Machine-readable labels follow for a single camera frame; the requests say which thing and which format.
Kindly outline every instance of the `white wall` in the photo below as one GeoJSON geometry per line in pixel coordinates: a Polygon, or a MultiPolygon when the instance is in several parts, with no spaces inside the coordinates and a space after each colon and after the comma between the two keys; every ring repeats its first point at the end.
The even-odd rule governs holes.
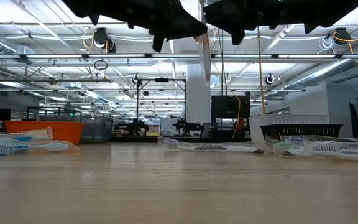
{"type": "MultiPolygon", "coordinates": [[[[306,92],[289,93],[283,101],[268,101],[265,107],[266,113],[290,108],[294,115],[326,115],[328,113],[328,99],[326,81],[321,81],[318,86],[306,87],[306,92]]],[[[262,114],[262,107],[252,107],[251,116],[262,114]]]]}

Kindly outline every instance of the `metal frame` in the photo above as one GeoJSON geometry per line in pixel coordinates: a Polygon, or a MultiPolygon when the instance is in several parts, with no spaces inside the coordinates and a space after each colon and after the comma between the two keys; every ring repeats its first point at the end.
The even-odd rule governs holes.
{"type": "Polygon", "coordinates": [[[140,78],[137,80],[137,83],[136,83],[136,120],[139,119],[139,92],[141,90],[145,90],[145,91],[148,91],[148,89],[144,89],[144,87],[149,84],[149,82],[162,82],[162,80],[164,82],[175,82],[178,86],[180,86],[177,82],[178,81],[181,81],[185,84],[185,88],[183,89],[183,87],[180,86],[181,90],[185,92],[185,121],[186,121],[186,112],[187,112],[187,82],[185,79],[181,79],[181,78],[140,78]],[[146,83],[144,83],[142,85],[142,88],[139,88],[139,83],[141,81],[146,81],[146,83]]]}

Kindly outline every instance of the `ceiling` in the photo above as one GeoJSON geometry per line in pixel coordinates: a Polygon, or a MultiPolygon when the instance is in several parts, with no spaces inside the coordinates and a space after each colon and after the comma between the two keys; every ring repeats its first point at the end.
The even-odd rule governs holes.
{"type": "MultiPolygon", "coordinates": [[[[197,0],[181,0],[183,7],[192,15],[197,15],[194,11],[194,5],[197,0]]],[[[22,1],[27,12],[16,6],[11,0],[0,0],[0,40],[6,45],[23,45],[34,51],[35,54],[104,54],[104,50],[91,45],[92,33],[96,30],[96,26],[92,25],[89,18],[76,17],[69,8],[61,2],[61,0],[39,0],[39,1],[22,1]],[[37,19],[46,24],[48,29],[40,26],[37,19]],[[63,42],[59,41],[51,34],[51,31],[63,42]]],[[[107,33],[112,38],[117,46],[117,53],[119,54],[139,54],[150,53],[154,54],[152,50],[152,36],[149,35],[148,30],[141,27],[135,29],[128,29],[127,24],[101,16],[98,27],[107,28],[107,33]]],[[[312,33],[305,35],[302,24],[294,26],[278,26],[274,30],[268,27],[261,27],[261,49],[265,54],[331,54],[332,50],[336,53],[348,52],[347,45],[333,44],[332,48],[321,48],[321,42],[327,36],[327,33],[333,33],[335,28],[345,27],[353,38],[358,38],[358,8],[342,18],[335,25],[328,28],[318,27],[312,33]],[[287,33],[280,38],[275,38],[283,30],[287,29],[287,33]]],[[[220,54],[220,46],[223,45],[224,54],[257,54],[258,53],[258,39],[257,32],[247,31],[246,37],[240,45],[234,46],[231,44],[229,34],[224,33],[223,41],[219,41],[217,37],[218,29],[208,25],[208,34],[211,39],[211,52],[220,54]]],[[[199,45],[192,38],[178,39],[172,42],[166,42],[163,45],[162,54],[198,54],[199,45]]],[[[34,73],[31,78],[47,79],[55,77],[57,79],[89,79],[89,78],[108,78],[111,82],[87,82],[82,83],[82,88],[89,89],[106,89],[106,88],[132,88],[132,77],[138,74],[141,78],[186,78],[186,61],[154,61],[151,65],[148,63],[151,60],[110,60],[110,66],[104,71],[98,73],[93,69],[91,62],[85,66],[84,61],[76,62],[76,66],[64,66],[67,61],[59,61],[62,63],[59,67],[41,67],[37,64],[52,63],[47,60],[36,60],[33,65],[29,65],[27,73],[34,73]]],[[[23,77],[25,74],[25,66],[18,64],[15,61],[0,60],[0,66],[16,73],[18,77],[23,77]]],[[[317,63],[262,63],[262,74],[268,74],[280,77],[277,82],[289,82],[292,78],[301,74],[308,69],[317,66],[317,63]]],[[[213,75],[219,75],[221,72],[222,63],[215,62],[211,65],[211,72],[213,75]]],[[[231,88],[258,88],[259,83],[259,65],[257,63],[231,62],[224,63],[224,69],[228,78],[228,85],[231,88]]],[[[49,85],[48,83],[32,83],[38,84],[42,88],[64,88],[62,83],[57,85],[49,85]]],[[[0,88],[11,88],[11,86],[0,85],[0,88]]],[[[177,92],[172,93],[150,93],[150,96],[144,98],[182,98],[183,92],[175,83],[154,83],[151,82],[147,88],[177,88],[177,92]]],[[[99,96],[113,103],[133,103],[130,96],[125,93],[108,93],[99,92],[99,96]]],[[[71,100],[89,101],[94,103],[92,99],[85,99],[83,96],[78,96],[76,92],[69,93],[71,100]]]]}

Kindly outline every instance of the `ceiling pipe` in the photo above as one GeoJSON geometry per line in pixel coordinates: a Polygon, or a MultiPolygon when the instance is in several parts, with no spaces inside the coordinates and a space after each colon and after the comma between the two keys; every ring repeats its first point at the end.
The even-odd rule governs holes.
{"type": "Polygon", "coordinates": [[[23,3],[19,3],[17,2],[16,0],[11,0],[11,2],[17,6],[19,9],[21,9],[22,11],[24,11],[25,13],[27,13],[29,16],[33,17],[37,23],[42,27],[44,28],[48,33],[50,33],[52,36],[54,36],[55,38],[57,38],[64,46],[71,48],[71,46],[65,42],[63,39],[61,39],[56,33],[54,33],[54,31],[52,31],[51,29],[49,29],[41,20],[39,20],[35,15],[33,15],[30,11],[28,11],[26,8],[25,8],[25,5],[23,3]]]}
{"type": "Polygon", "coordinates": [[[121,76],[121,80],[125,82],[125,84],[127,86],[129,86],[129,88],[132,88],[133,85],[125,78],[124,74],[122,74],[122,72],[120,72],[120,70],[118,70],[118,68],[114,67],[114,66],[109,66],[109,68],[111,68],[111,70],[113,70],[117,75],[121,76]]]}
{"type": "MultiPolygon", "coordinates": [[[[356,47],[355,54],[358,54],[358,46],[356,47]]],[[[308,86],[354,67],[356,67],[356,63],[353,59],[342,59],[333,63],[318,65],[317,67],[298,75],[295,81],[287,81],[289,84],[285,85],[283,88],[287,89],[296,88],[297,86],[308,86]]]]}

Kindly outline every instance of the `toothbrush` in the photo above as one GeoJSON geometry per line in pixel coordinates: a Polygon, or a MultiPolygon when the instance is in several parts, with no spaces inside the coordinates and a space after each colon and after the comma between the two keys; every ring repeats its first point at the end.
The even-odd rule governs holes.
{"type": "Polygon", "coordinates": [[[31,141],[32,137],[31,136],[22,136],[22,137],[14,137],[14,138],[0,138],[0,142],[26,142],[26,141],[31,141]]]}
{"type": "Polygon", "coordinates": [[[16,146],[11,143],[0,142],[0,156],[13,154],[16,151],[25,151],[28,149],[40,149],[40,148],[44,148],[51,152],[61,152],[67,150],[69,148],[69,145],[60,142],[51,142],[48,144],[38,145],[38,146],[16,146]]]}
{"type": "Polygon", "coordinates": [[[341,159],[358,160],[358,153],[341,152],[339,150],[339,144],[335,142],[313,143],[311,144],[311,147],[311,151],[295,147],[284,153],[289,153],[296,156],[300,156],[302,154],[311,156],[337,156],[341,159]]]}

